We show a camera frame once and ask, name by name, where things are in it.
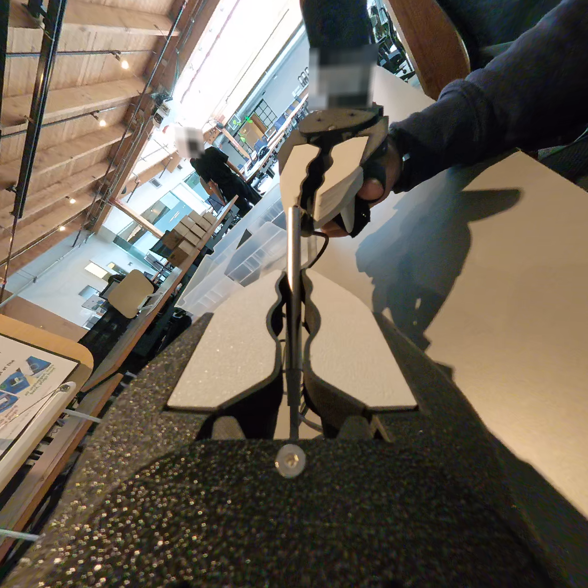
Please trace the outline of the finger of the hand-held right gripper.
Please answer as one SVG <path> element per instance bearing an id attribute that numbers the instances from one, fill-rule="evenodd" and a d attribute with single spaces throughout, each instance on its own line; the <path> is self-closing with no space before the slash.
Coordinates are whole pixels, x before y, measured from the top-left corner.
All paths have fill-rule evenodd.
<path id="1" fill-rule="evenodd" d="M 354 213 L 346 210 L 352 208 L 352 201 L 364 181 L 361 162 L 367 142 L 367 136 L 357 136 L 332 148 L 332 164 L 315 195 L 315 222 L 329 222 L 339 214 L 345 222 L 353 221 Z"/>
<path id="2" fill-rule="evenodd" d="M 309 143 L 294 146 L 280 171 L 279 187 L 284 211 L 298 206 L 313 217 L 316 194 L 322 183 L 320 147 Z"/>

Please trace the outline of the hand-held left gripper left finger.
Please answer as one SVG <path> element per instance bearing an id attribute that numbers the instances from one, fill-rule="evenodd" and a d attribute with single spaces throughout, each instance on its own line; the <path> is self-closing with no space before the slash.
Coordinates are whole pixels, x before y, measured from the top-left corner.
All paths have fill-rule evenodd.
<path id="1" fill-rule="evenodd" d="M 248 439 L 271 440 L 282 403 L 282 271 L 222 302 L 166 407 L 234 417 Z"/>

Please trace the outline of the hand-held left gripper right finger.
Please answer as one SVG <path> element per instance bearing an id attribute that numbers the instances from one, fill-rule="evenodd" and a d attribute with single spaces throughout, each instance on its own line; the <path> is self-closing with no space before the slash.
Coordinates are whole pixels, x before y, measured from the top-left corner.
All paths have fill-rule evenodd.
<path id="1" fill-rule="evenodd" d="M 349 417 L 411 411 L 417 400 L 372 311 L 313 269 L 303 271 L 306 397 L 327 429 Z"/>

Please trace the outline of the white usb hub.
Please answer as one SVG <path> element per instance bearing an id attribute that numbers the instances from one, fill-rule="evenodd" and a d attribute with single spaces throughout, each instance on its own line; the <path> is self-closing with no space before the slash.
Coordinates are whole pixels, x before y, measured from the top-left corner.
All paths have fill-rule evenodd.
<path id="1" fill-rule="evenodd" d="M 301 217 L 302 210 L 299 206 L 293 206 L 288 209 L 286 220 L 287 242 L 286 242 L 286 275 L 288 278 L 289 298 L 287 302 L 286 318 L 288 321 L 287 329 L 287 348 L 288 348 L 288 370 L 298 370 L 300 357 L 300 317 L 302 303 L 300 299 L 300 271 L 301 271 Z"/>

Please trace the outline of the clear plastic bin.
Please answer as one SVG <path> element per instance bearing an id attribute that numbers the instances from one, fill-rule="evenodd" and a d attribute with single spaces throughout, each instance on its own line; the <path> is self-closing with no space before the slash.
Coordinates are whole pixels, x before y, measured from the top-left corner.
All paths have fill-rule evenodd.
<path id="1" fill-rule="evenodd" d="M 204 257 L 175 307 L 196 319 L 259 279 L 286 255 L 286 217 L 278 185 Z"/>

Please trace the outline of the person's right forearm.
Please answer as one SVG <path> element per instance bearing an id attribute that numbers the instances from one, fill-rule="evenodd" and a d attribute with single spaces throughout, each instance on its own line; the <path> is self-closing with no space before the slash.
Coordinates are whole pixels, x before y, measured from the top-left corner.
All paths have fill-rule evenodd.
<path id="1" fill-rule="evenodd" d="M 587 126 L 587 1 L 562 1 L 503 54 L 391 124 L 395 193 L 452 166 L 556 144 Z"/>

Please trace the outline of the person's right hand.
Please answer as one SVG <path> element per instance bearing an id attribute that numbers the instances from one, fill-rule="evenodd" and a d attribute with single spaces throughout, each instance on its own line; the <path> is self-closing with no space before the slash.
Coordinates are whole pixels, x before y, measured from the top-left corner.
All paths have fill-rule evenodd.
<path id="1" fill-rule="evenodd" d="M 356 237 L 371 220 L 371 209 L 383 202 L 401 180 L 405 161 L 395 137 L 389 134 L 386 143 L 364 166 L 364 180 L 355 199 L 355 220 L 348 231 L 342 219 L 335 218 L 319 229 L 329 238 Z"/>

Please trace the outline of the rounded beige board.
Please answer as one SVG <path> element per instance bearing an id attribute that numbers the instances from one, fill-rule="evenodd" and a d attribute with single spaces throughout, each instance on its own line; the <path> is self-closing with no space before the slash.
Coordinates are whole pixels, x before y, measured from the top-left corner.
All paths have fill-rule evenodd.
<path id="1" fill-rule="evenodd" d="M 123 317 L 133 319 L 155 290 L 153 283 L 141 271 L 135 269 L 111 290 L 107 301 Z"/>

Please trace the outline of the stack of cardboard boxes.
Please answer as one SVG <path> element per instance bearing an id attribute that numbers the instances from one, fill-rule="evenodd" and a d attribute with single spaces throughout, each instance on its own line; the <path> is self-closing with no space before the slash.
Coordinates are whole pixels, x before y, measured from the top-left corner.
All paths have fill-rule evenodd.
<path id="1" fill-rule="evenodd" d="M 206 234 L 216 222 L 217 217 L 212 212 L 191 212 L 172 230 L 166 231 L 152 251 L 173 267 L 178 267 L 193 254 L 200 253 L 202 246 L 209 240 Z"/>

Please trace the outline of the white document stand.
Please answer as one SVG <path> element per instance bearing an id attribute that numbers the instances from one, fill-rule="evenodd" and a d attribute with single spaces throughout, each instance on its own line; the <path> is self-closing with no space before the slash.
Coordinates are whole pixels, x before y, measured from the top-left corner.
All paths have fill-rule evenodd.
<path id="1" fill-rule="evenodd" d="M 1 458 L 1 490 L 5 489 L 60 415 L 66 413 L 77 419 L 100 423 L 100 419 L 94 415 L 66 408 L 76 392 L 77 384 L 70 380 L 56 388 L 46 401 L 41 401 L 42 406 L 26 422 L 24 430 Z"/>

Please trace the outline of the instruction sheet on stand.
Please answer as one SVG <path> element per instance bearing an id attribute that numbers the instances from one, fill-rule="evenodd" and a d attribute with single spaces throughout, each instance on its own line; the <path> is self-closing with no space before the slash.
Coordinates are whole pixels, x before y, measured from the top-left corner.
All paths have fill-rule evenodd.
<path id="1" fill-rule="evenodd" d="M 76 395 L 92 371 L 91 352 L 78 342 L 2 315 L 1 458 L 41 401 L 70 380 Z"/>

